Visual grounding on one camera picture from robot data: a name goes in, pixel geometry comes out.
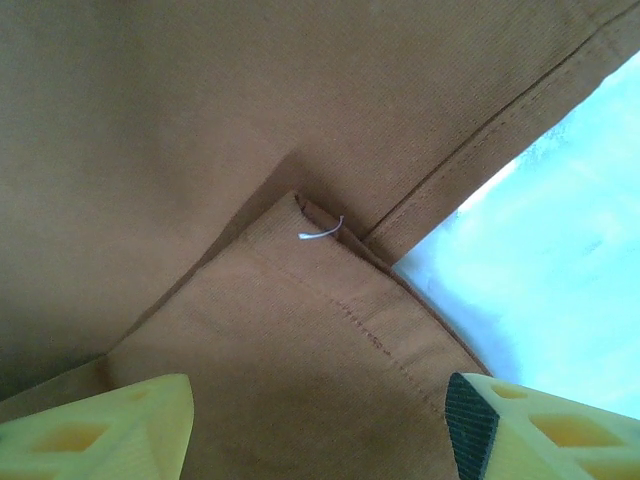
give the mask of light blue surface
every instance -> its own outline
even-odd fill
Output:
[[[640,54],[394,269],[495,376],[640,418]]]

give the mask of white thread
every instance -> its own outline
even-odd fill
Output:
[[[344,222],[344,215],[340,215],[340,222],[335,228],[332,228],[331,230],[327,230],[326,232],[321,232],[321,233],[299,233],[298,238],[300,240],[313,240],[315,238],[326,237],[340,230],[340,227],[342,227],[343,222]]]

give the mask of white surface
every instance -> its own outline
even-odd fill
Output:
[[[640,418],[640,54],[394,268],[495,376]]]

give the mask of seam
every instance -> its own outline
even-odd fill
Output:
[[[584,62],[584,60],[586,59],[586,57],[591,56],[596,50],[601,48],[600,43],[596,42],[594,45],[589,46],[586,50],[581,51],[582,48],[585,46],[585,44],[587,42],[591,42],[597,35],[601,34],[603,29],[610,25],[612,22],[618,20],[619,18],[622,18],[624,16],[626,16],[631,10],[635,9],[638,5],[640,5],[640,2],[635,2],[633,3],[633,5],[631,5],[629,8],[625,9],[622,13],[614,16],[612,19],[608,20],[607,22],[603,23],[597,30],[596,32],[594,32],[593,35],[591,35],[589,38],[587,38],[585,40],[585,42],[582,43],[581,46],[579,46],[577,48],[577,50],[575,50],[572,54],[570,54],[565,60],[564,63],[561,64],[558,68],[562,69],[564,68],[565,71],[562,74],[559,74],[558,76],[556,76],[555,78],[551,79],[549,81],[549,83],[547,83],[547,85],[545,85],[542,89],[540,89],[537,93],[535,93],[534,95],[530,96],[528,99],[524,100],[522,97],[520,98],[520,102],[518,101],[518,99],[514,100],[514,103],[512,103],[511,105],[511,112],[509,112],[506,117],[503,117],[503,119],[497,123],[496,125],[494,125],[492,128],[488,129],[486,131],[486,133],[484,133],[484,135],[478,137],[475,141],[475,144],[473,146],[470,147],[470,149],[467,151],[467,153],[465,153],[464,155],[461,155],[461,158],[459,159],[454,159],[454,157],[456,156],[457,152],[454,152],[453,154],[451,154],[449,157],[447,157],[442,163],[440,163],[434,170],[432,170],[429,174],[427,174],[427,176],[420,182],[420,184],[414,188],[413,193],[411,193],[403,202],[408,202],[408,203],[399,203],[398,205],[396,205],[396,207],[394,207],[393,210],[395,210],[396,208],[400,208],[402,209],[401,212],[398,213],[398,215],[393,218],[393,220],[390,219],[389,223],[387,223],[386,225],[382,225],[382,222],[384,222],[384,220],[382,222],[380,222],[380,228],[378,231],[375,231],[375,229],[370,233],[370,238],[367,239],[368,242],[373,242],[376,239],[382,237],[383,235],[385,235],[389,230],[391,230],[392,228],[394,228],[398,222],[400,220],[402,220],[402,218],[409,214],[412,213],[415,210],[415,207],[418,206],[418,202],[424,200],[424,198],[426,197],[425,193],[420,193],[419,190],[425,186],[427,184],[427,182],[433,177],[435,176],[435,174],[437,174],[439,171],[441,171],[445,166],[447,166],[449,163],[456,161],[457,163],[465,163],[474,153],[475,151],[481,147],[482,145],[484,145],[487,141],[489,141],[491,139],[491,137],[493,137],[496,133],[500,132],[503,127],[511,122],[513,120],[513,118],[520,113],[523,109],[530,107],[533,103],[535,103],[549,88],[553,87],[554,85],[556,85],[558,82],[560,82],[561,80],[563,80],[567,75],[569,75],[570,73],[573,73],[574,70],[579,67],[582,62]],[[617,34],[619,33],[621,30],[621,27],[618,27],[616,29],[614,29],[613,33]],[[553,71],[553,69],[549,72],[547,72],[546,75],[546,79],[549,80],[550,77],[554,74],[555,72]]]
[[[439,409],[434,403],[430,400],[429,396],[425,393],[425,391],[420,387],[419,382],[411,375],[407,369],[393,356],[391,351],[387,349],[382,341],[372,333],[364,323],[358,318],[358,316],[351,310],[351,308],[344,302],[338,300],[337,298],[328,295],[327,293],[317,290],[311,287],[311,285],[303,278],[294,275],[289,270],[282,268],[280,265],[273,262],[268,256],[262,254],[255,243],[249,239],[249,237],[245,234],[241,235],[239,240],[244,241],[246,245],[250,247],[251,253],[253,253],[254,258],[261,260],[269,265],[273,270],[278,272],[280,275],[286,277],[289,280],[295,281],[296,284],[304,286],[307,290],[309,290],[312,294],[316,296],[320,296],[324,300],[329,301],[329,303],[338,307],[346,318],[350,320],[350,322],[356,327],[356,329],[362,334],[369,342],[380,352],[382,352],[391,362],[391,364],[398,369],[400,374],[405,377],[408,383],[416,390],[422,401],[429,407],[432,413],[435,413],[439,417],[444,418],[444,409]]]

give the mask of black rubber pad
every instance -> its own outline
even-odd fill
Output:
[[[449,379],[445,418],[461,480],[482,480],[500,416],[459,373]]]

